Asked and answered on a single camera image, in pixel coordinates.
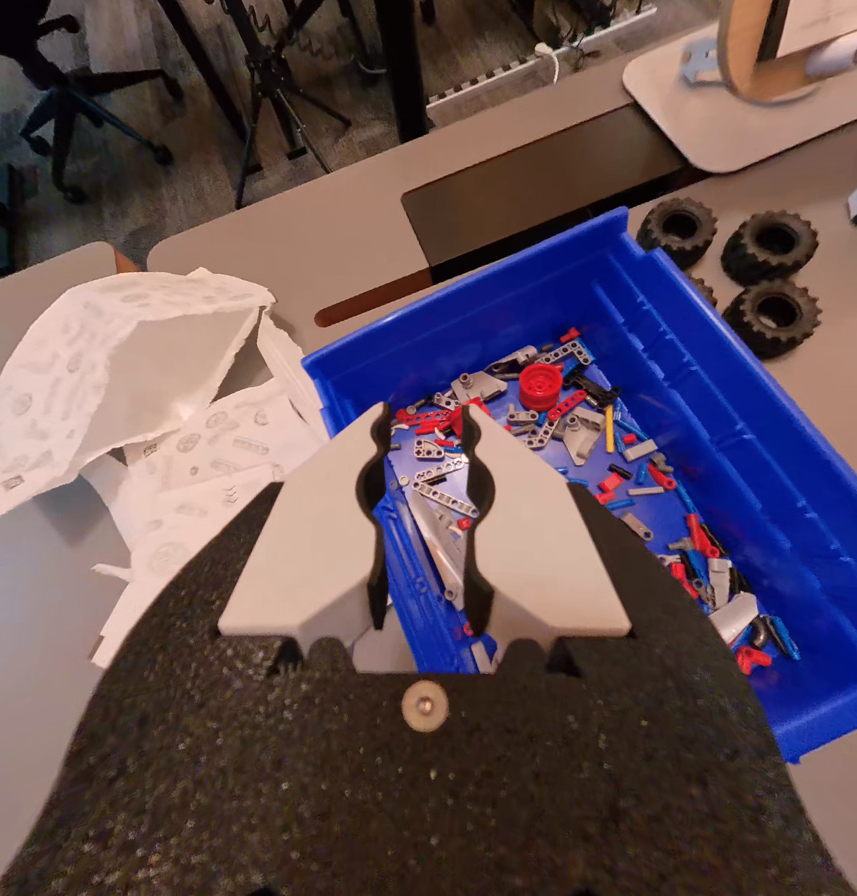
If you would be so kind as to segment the blue plastic parts bin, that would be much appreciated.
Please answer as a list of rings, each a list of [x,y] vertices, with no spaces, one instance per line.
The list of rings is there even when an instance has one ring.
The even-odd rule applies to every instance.
[[[800,652],[751,674],[792,763],[857,729],[857,475],[698,297],[643,252],[627,209],[593,218],[305,357],[331,434],[400,409],[571,327],[621,389],[618,424],[652,438],[677,490],[632,507],[651,550],[689,535],[691,501],[763,613]]]

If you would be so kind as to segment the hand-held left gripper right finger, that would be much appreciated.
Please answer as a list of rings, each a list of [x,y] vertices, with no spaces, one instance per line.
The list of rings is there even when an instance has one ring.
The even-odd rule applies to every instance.
[[[467,497],[464,611],[498,644],[622,637],[631,622],[576,498],[586,497],[482,409],[461,414]]]

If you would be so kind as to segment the black table leg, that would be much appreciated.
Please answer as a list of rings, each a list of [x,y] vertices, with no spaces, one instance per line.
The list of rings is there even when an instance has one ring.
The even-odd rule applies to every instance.
[[[429,131],[413,1],[375,1],[399,142]]]

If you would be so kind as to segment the white power strip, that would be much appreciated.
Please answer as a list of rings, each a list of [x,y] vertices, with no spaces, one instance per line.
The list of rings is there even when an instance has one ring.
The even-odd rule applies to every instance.
[[[659,17],[660,2],[614,2],[607,27],[558,20],[553,42],[539,41],[527,53],[430,96],[425,105],[431,129],[451,125],[511,99],[558,84],[620,49],[624,39],[645,37]]]

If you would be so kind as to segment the torn white printed paper bag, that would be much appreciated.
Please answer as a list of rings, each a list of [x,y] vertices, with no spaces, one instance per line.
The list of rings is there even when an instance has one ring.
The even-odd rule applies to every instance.
[[[67,290],[0,374],[0,516],[207,408],[274,302],[261,285],[203,268]]]
[[[125,462],[104,454],[81,470],[130,551],[127,568],[93,567],[125,582],[91,655],[100,668],[196,554],[329,440],[304,353],[268,312],[256,346],[271,379],[213,401],[178,430],[128,444]]]

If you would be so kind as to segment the black office chair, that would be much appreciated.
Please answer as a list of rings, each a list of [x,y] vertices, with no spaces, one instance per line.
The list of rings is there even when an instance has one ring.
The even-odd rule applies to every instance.
[[[41,51],[42,39],[56,31],[80,32],[80,23],[71,14],[49,19],[49,2],[0,2],[0,57],[15,61],[29,82],[42,92],[42,99],[31,111],[19,135],[31,151],[51,159],[51,181],[56,190],[72,204],[87,201],[84,190],[64,181],[65,166],[71,150],[76,119],[86,118],[93,126],[111,126],[151,151],[162,166],[174,162],[164,144],[156,144],[141,135],[109,109],[97,97],[151,81],[161,81],[167,94],[176,101],[184,99],[179,82],[161,68],[92,72],[90,69],[62,71]]]

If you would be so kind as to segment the pile of small toy bricks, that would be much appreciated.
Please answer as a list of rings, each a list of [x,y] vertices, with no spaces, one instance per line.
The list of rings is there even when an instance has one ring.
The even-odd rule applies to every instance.
[[[537,413],[519,401],[525,366],[563,375],[557,405]],[[802,658],[789,628],[764,612],[736,559],[701,518],[655,443],[624,408],[594,358],[569,330],[561,346],[528,345],[480,374],[397,411],[391,423],[389,496],[376,514],[388,538],[390,602],[418,669],[490,673],[502,648],[473,633],[463,609],[466,536],[477,520],[467,498],[467,457],[445,423],[465,399],[622,521],[714,623],[748,676],[782,655]]]

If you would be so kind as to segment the black tripod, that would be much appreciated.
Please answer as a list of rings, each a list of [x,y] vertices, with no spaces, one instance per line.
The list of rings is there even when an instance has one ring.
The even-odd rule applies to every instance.
[[[291,102],[291,97],[296,96],[303,99],[340,122],[345,128],[350,127],[352,123],[340,111],[304,91],[297,84],[285,58],[286,47],[298,38],[300,31],[322,6],[322,1],[301,2],[288,17],[284,30],[269,46],[260,39],[255,17],[244,2],[221,1],[220,6],[223,13],[231,19],[238,37],[244,45],[244,62],[250,83],[251,122],[244,130],[244,150],[235,191],[235,208],[239,210],[244,205],[247,178],[255,173],[252,153],[255,149],[255,138],[264,102],[271,105],[285,133],[289,157],[296,159],[311,153],[326,174],[332,173],[333,169],[308,134],[304,122]]]

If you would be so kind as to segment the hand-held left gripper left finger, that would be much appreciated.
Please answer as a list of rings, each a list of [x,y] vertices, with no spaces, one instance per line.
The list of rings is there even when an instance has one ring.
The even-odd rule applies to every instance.
[[[355,639],[383,629],[391,411],[378,402],[282,483],[219,619],[224,636]]]

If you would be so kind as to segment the white printed display board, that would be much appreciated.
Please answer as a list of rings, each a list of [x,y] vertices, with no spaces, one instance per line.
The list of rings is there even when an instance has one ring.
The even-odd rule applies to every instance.
[[[789,1],[775,57],[814,49],[848,34],[857,35],[857,1]]]

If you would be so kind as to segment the white rounded knob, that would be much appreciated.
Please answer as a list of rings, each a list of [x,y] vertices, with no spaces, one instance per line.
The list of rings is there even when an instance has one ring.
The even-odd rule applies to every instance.
[[[857,32],[817,47],[808,56],[805,76],[822,80],[857,66]]]

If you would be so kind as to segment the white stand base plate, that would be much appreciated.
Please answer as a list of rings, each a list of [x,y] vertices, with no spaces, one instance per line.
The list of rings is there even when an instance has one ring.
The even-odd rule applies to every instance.
[[[624,68],[624,89],[696,168],[726,174],[857,120],[857,70],[830,78],[811,94],[761,106],[722,84],[690,86],[679,73],[686,45],[714,39],[707,27],[646,51]]]

